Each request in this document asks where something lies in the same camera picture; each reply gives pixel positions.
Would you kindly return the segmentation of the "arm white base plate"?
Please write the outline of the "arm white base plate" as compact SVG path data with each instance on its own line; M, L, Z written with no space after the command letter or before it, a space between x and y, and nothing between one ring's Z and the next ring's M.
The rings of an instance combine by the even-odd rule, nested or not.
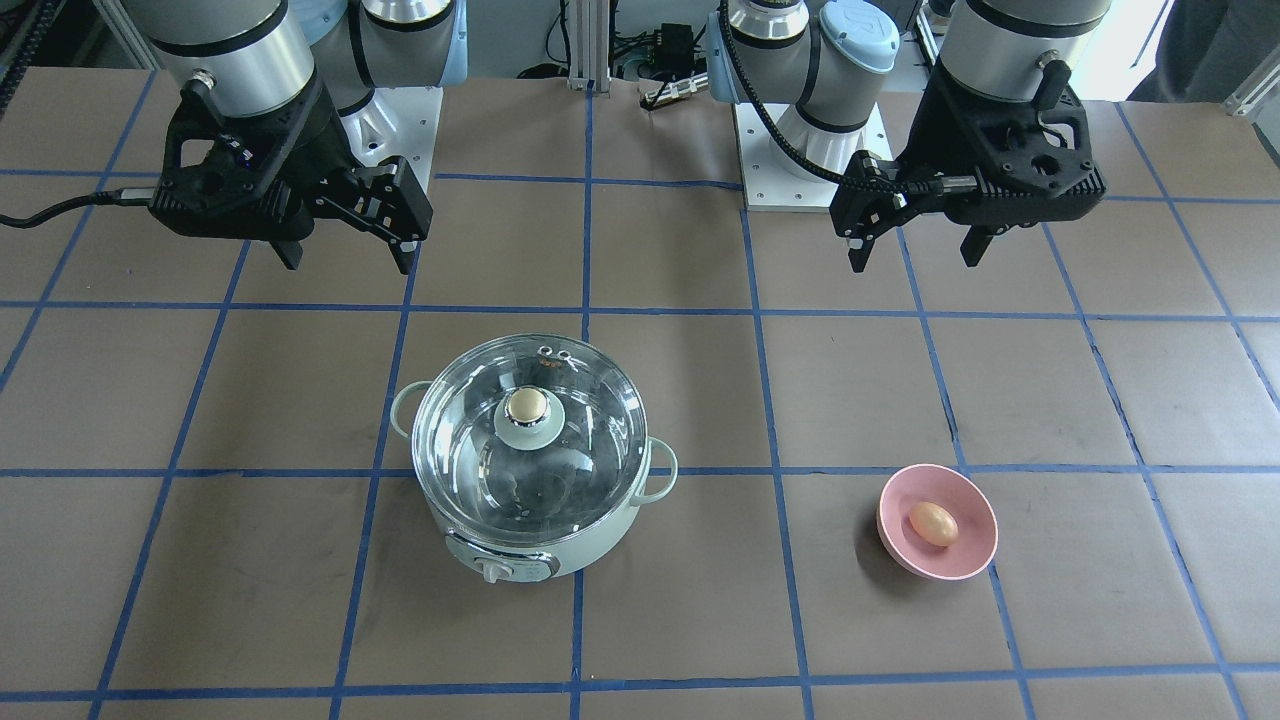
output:
M810 126L790 105L768 102L765 109L796 151L831 173L844 173L856 151L867 150L882 160L893 156L879 105L872 108L861 128L849 133ZM750 104L733 105L733 118L749 211L828 211L836 184L803 169L781 150Z
M428 191L444 97L438 87L378 88L362 108L340 115L357 163L378 167L403 158Z

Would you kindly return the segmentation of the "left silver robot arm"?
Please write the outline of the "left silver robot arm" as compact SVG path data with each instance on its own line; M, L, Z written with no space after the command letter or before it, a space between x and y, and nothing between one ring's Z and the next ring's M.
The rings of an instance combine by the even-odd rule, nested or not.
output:
M869 1L722 1L709 15L714 99L748 104L783 165L835 188L828 214L850 266L924 214L966 227L982 260L1015 227L1074 222L1105 197L1073 65L1106 1L955 1L904 150L844 149L870 120L900 47Z

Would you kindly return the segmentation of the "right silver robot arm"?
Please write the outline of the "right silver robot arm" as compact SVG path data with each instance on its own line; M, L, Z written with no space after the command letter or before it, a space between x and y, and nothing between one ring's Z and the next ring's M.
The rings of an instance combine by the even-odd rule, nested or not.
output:
M150 214L296 269L316 220L428 237L443 91L468 74L465 1L128 1L178 83Z

